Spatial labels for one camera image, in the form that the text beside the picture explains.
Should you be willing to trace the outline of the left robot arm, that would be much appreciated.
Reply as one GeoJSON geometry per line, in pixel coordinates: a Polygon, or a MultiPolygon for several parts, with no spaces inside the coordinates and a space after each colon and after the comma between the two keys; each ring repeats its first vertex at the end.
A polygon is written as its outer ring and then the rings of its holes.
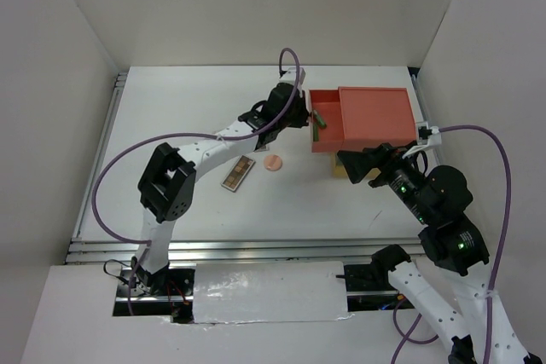
{"type": "Polygon", "coordinates": [[[181,147],[160,144],[138,183],[145,241],[131,259],[138,286],[150,295],[166,288],[175,222],[189,210],[195,185],[207,172],[268,145],[287,127],[305,127],[308,118],[302,82],[283,79],[266,100],[212,138],[181,147]]]}

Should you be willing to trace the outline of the brown eyeshadow palette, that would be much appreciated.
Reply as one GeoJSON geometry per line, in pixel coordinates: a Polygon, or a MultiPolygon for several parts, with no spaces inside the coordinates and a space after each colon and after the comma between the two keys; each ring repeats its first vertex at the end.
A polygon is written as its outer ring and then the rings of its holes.
{"type": "Polygon", "coordinates": [[[240,156],[240,158],[236,160],[230,169],[227,176],[222,180],[221,187],[235,193],[239,189],[240,185],[242,185],[254,165],[254,159],[246,155],[240,156]]]}

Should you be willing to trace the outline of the dark green round compact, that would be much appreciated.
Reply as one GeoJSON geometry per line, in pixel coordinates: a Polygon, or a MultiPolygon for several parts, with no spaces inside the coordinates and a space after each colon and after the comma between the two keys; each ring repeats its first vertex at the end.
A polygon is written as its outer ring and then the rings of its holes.
{"type": "Polygon", "coordinates": [[[312,125],[312,140],[314,142],[319,141],[319,128],[318,128],[317,124],[312,125]]]}

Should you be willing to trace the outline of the round pink powder puff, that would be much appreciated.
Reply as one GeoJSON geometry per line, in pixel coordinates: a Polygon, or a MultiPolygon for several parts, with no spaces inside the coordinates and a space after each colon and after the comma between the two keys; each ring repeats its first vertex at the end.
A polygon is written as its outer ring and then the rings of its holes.
{"type": "Polygon", "coordinates": [[[282,165],[282,158],[278,155],[270,154],[264,158],[264,168],[268,171],[278,171],[282,165]]]}

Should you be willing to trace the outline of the aluminium left rail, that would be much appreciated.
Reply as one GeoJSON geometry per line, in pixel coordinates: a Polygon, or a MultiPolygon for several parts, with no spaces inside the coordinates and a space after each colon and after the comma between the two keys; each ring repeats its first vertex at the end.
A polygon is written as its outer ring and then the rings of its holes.
{"type": "Polygon", "coordinates": [[[108,140],[113,128],[113,122],[115,120],[116,113],[118,111],[119,102],[123,95],[123,91],[125,89],[125,84],[127,81],[128,74],[129,74],[128,72],[120,72],[117,75],[116,79],[114,80],[113,93],[108,105],[107,115],[106,115],[104,124],[102,126],[102,132],[101,132],[99,142],[97,145],[97,149],[96,149],[95,157],[91,167],[88,182],[84,191],[82,203],[79,208],[78,217],[74,225],[71,242],[81,241],[81,232],[82,232],[82,227],[84,224],[84,217],[86,215],[87,208],[90,203],[91,191],[95,184],[97,175],[100,173],[100,170],[101,170],[104,153],[105,153],[108,140]]]}

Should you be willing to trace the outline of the aluminium rail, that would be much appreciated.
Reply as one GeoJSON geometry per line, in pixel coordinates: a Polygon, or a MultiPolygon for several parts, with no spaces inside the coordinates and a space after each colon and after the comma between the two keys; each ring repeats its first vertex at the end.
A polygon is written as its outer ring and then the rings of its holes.
{"type": "Polygon", "coordinates": [[[105,153],[108,140],[113,128],[113,122],[115,120],[116,113],[118,111],[119,102],[123,95],[123,91],[125,89],[125,84],[127,81],[128,74],[129,74],[128,72],[120,72],[117,75],[116,79],[114,80],[113,93],[108,105],[107,115],[106,115],[104,124],[102,126],[102,132],[101,132],[99,142],[97,145],[97,149],[96,149],[95,157],[91,167],[88,182],[84,191],[82,203],[79,208],[78,217],[74,225],[71,242],[81,241],[81,232],[82,232],[82,227],[84,224],[84,217],[86,215],[87,208],[90,203],[91,191],[95,184],[97,175],[100,173],[100,170],[101,170],[104,153],[105,153]]]}
{"type": "MultiPolygon", "coordinates": [[[[168,257],[171,263],[246,263],[270,261],[341,260],[355,263],[395,244],[411,256],[424,254],[417,239],[364,240],[261,240],[261,241],[174,241],[168,257]]],[[[106,241],[73,241],[66,264],[98,264],[108,259],[131,260],[137,247],[106,241]]]]}
{"type": "MultiPolygon", "coordinates": [[[[411,78],[411,81],[412,81],[412,84],[413,84],[413,87],[414,87],[415,95],[416,95],[416,98],[418,100],[419,107],[421,109],[421,114],[422,114],[423,118],[426,121],[428,121],[428,120],[431,119],[431,117],[429,115],[429,110],[428,110],[427,104],[426,104],[426,102],[424,100],[424,95],[422,93],[421,86],[420,86],[419,80],[418,80],[418,74],[419,74],[420,70],[421,69],[419,67],[410,66],[408,68],[409,76],[411,78]]],[[[442,152],[438,147],[434,147],[432,149],[432,154],[433,154],[433,157],[435,158],[436,163],[438,165],[443,165],[444,164],[444,158],[442,156],[442,152]]]]}

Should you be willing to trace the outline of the aluminium right rail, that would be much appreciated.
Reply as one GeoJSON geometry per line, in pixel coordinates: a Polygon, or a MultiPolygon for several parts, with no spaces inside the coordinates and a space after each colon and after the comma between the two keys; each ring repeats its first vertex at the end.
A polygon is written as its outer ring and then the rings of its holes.
{"type": "MultiPolygon", "coordinates": [[[[418,80],[418,74],[419,74],[420,70],[421,69],[419,67],[410,66],[408,68],[409,76],[411,78],[411,81],[412,81],[412,84],[413,84],[413,87],[414,87],[415,95],[416,95],[416,98],[418,100],[419,107],[421,109],[421,114],[422,114],[423,118],[426,121],[428,121],[428,120],[431,119],[431,117],[429,115],[429,110],[428,110],[427,104],[426,104],[426,102],[424,100],[424,95],[422,93],[421,86],[420,86],[419,80],[418,80]]],[[[442,152],[438,147],[434,147],[432,149],[432,154],[433,154],[433,157],[435,158],[436,163],[438,165],[443,165],[444,164],[444,158],[442,156],[442,152]]]]}

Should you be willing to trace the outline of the coral drawer cabinet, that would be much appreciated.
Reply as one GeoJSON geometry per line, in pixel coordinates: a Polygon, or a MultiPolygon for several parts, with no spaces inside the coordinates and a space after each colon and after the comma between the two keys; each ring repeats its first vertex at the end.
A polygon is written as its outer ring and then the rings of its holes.
{"type": "Polygon", "coordinates": [[[344,151],[383,143],[405,146],[416,139],[415,119],[405,88],[340,87],[344,151]]]}

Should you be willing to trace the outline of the coral top drawer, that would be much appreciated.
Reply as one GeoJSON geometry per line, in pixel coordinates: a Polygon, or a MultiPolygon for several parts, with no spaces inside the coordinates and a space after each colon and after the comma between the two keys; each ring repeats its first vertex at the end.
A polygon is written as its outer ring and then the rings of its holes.
{"type": "Polygon", "coordinates": [[[340,93],[338,90],[309,90],[311,151],[334,153],[344,141],[340,93]]]}

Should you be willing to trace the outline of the green lipstick tube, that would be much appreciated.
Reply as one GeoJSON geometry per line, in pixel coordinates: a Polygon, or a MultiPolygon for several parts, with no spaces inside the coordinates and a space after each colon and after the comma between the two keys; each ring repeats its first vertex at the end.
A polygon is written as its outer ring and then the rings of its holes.
{"type": "Polygon", "coordinates": [[[315,124],[317,124],[318,128],[320,130],[324,130],[327,128],[327,123],[321,116],[321,114],[317,110],[312,111],[312,119],[315,124]]]}

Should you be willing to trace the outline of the white cover plate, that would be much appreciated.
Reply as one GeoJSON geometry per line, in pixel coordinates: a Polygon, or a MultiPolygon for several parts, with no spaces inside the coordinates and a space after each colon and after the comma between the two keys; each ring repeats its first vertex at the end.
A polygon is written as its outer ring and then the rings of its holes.
{"type": "Polygon", "coordinates": [[[341,321],[349,318],[340,262],[203,264],[195,269],[198,324],[341,321]]]}

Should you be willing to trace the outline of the aluminium front rail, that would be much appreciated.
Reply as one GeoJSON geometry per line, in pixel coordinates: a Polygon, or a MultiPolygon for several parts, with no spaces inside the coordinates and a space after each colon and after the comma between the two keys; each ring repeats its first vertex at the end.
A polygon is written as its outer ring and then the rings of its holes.
{"type": "MultiPolygon", "coordinates": [[[[171,263],[246,263],[270,261],[341,260],[355,263],[395,244],[411,256],[424,254],[417,239],[364,240],[261,240],[261,241],[174,241],[168,257],[171,263]]],[[[73,241],[66,264],[98,264],[108,259],[131,260],[137,247],[106,241],[73,241]]]]}

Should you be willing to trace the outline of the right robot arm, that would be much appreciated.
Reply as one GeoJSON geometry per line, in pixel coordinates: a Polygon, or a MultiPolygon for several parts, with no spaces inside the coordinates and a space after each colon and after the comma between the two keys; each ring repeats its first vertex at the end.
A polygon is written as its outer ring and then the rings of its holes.
{"type": "Polygon", "coordinates": [[[339,151],[351,183],[369,181],[389,187],[422,225],[418,234],[427,258],[450,283],[459,305],[454,309],[423,278],[410,256],[390,245],[372,256],[372,281],[401,292],[441,340],[450,363],[539,363],[519,341],[500,297],[489,289],[490,253],[478,228],[464,211],[473,196],[456,168],[419,172],[402,148],[382,144],[362,152],[339,151]]]}

